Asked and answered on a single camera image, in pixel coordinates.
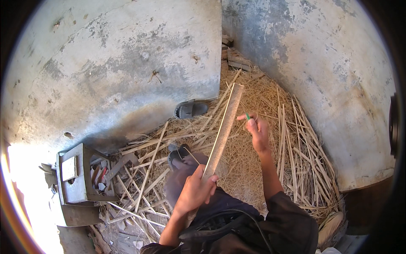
left hand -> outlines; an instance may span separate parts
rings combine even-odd
[[[188,212],[198,208],[204,202],[209,203],[210,197],[214,195],[216,191],[217,175],[210,176],[206,182],[202,182],[205,165],[200,164],[193,175],[188,176],[182,192],[175,204],[174,211],[178,211],[181,215],[185,215]]]

person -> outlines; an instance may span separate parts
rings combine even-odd
[[[266,219],[253,206],[217,187],[217,175],[202,182],[208,157],[190,154],[189,147],[182,145],[168,157],[173,173],[164,189],[173,207],[172,216],[159,244],[144,246],[142,254],[315,253],[317,223],[283,191],[269,147],[268,123],[255,113],[249,113],[249,117],[246,129],[252,134],[261,161]],[[237,120],[246,118],[244,114]],[[195,209],[196,217],[187,227],[188,213]]]

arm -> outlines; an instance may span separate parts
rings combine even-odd
[[[261,160],[263,195],[267,206],[269,199],[280,191],[284,191],[276,173],[275,164],[272,158],[272,152],[269,148],[268,123],[256,113],[249,113],[250,119],[247,121],[246,128],[253,136],[253,147]],[[240,115],[237,120],[246,119],[246,115]]]
[[[159,239],[159,244],[177,247],[180,243],[179,233],[185,229],[188,212],[198,208],[204,202],[209,203],[210,196],[216,191],[217,175],[212,175],[202,182],[205,165],[200,164],[193,175],[188,176],[173,213]]]

sleeve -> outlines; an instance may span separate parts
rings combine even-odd
[[[267,202],[266,221],[271,222],[272,231],[303,253],[315,253],[318,239],[318,225],[310,215],[298,207],[282,191]]]
[[[158,243],[150,243],[141,248],[140,254],[168,254],[175,248],[172,246],[160,245]]]

gray slipper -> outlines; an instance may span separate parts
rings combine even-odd
[[[203,115],[209,109],[209,105],[201,101],[190,100],[176,105],[173,115],[177,119],[193,118],[196,115]]]

